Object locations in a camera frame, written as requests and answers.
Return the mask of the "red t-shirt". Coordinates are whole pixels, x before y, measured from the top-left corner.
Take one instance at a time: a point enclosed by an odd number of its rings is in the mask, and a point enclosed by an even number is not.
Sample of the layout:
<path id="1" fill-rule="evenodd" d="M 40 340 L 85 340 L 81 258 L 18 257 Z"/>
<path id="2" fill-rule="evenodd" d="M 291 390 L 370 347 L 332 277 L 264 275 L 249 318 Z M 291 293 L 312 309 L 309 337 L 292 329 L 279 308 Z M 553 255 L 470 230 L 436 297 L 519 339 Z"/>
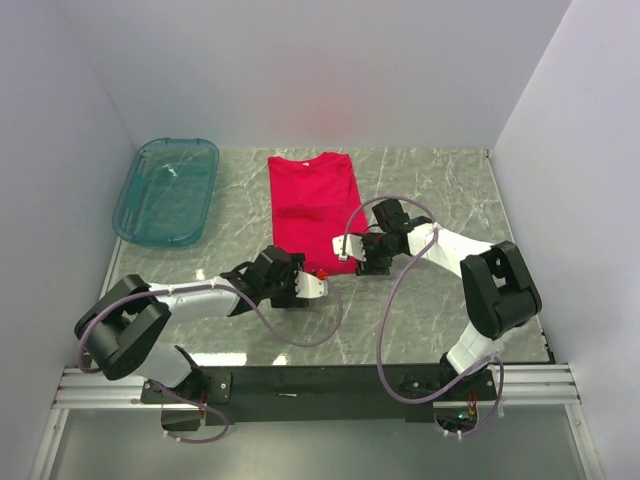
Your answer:
<path id="1" fill-rule="evenodd" d="M 356 261 L 339 260 L 332 245 L 347 224 L 355 233 L 367 228 L 364 213 L 350 218 L 361 205 L 350 156 L 324 152 L 300 161 L 272 156 L 268 171 L 273 244 L 289 253 L 304 254 L 308 273 L 353 274 Z"/>

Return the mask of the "teal transparent plastic bin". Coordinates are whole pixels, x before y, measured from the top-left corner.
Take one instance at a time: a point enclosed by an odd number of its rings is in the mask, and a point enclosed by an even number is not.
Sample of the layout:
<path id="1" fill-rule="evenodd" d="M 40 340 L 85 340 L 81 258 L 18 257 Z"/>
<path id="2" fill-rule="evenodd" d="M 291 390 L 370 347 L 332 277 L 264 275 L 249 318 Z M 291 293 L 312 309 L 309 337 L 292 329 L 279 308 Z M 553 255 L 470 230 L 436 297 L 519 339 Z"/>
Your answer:
<path id="1" fill-rule="evenodd" d="M 159 138 L 137 152 L 121 189 L 112 226 L 145 247 L 183 247 L 199 240 L 219 165 L 205 139 Z"/>

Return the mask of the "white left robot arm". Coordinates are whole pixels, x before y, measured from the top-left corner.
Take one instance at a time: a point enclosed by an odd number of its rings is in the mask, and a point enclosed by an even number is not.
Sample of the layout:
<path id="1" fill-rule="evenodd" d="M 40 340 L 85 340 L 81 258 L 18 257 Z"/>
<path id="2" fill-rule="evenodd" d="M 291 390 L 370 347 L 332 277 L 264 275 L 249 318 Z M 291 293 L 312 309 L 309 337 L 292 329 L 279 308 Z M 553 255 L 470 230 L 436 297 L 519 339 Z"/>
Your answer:
<path id="1" fill-rule="evenodd" d="M 304 260 L 270 245 L 207 280 L 161 285 L 127 275 L 77 322 L 78 366 L 109 380 L 140 375 L 164 385 L 176 401 L 189 401 L 199 392 L 198 366 L 182 348 L 158 342 L 165 327 L 238 316 L 264 300 L 273 308 L 304 308 L 327 293 L 324 281 L 304 271 Z"/>

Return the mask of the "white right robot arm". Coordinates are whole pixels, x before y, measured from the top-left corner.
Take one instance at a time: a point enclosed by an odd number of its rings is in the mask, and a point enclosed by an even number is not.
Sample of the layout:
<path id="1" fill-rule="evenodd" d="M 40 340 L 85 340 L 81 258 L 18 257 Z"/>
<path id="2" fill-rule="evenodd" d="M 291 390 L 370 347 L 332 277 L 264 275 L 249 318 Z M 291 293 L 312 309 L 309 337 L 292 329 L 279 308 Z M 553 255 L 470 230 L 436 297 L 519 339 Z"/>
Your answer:
<path id="1" fill-rule="evenodd" d="M 402 206 L 410 201 L 401 196 L 372 199 L 369 204 L 379 231 L 349 234 L 339 251 L 357 260 L 359 275 L 387 274 L 396 256 L 408 256 L 391 297 L 421 260 L 461 280 L 468 323 L 438 368 L 438 390 L 460 399 L 473 388 L 473 374 L 497 353 L 497 341 L 538 315 L 542 300 L 514 242 L 492 244 L 463 236 L 440 226 L 430 212 L 412 218 Z"/>

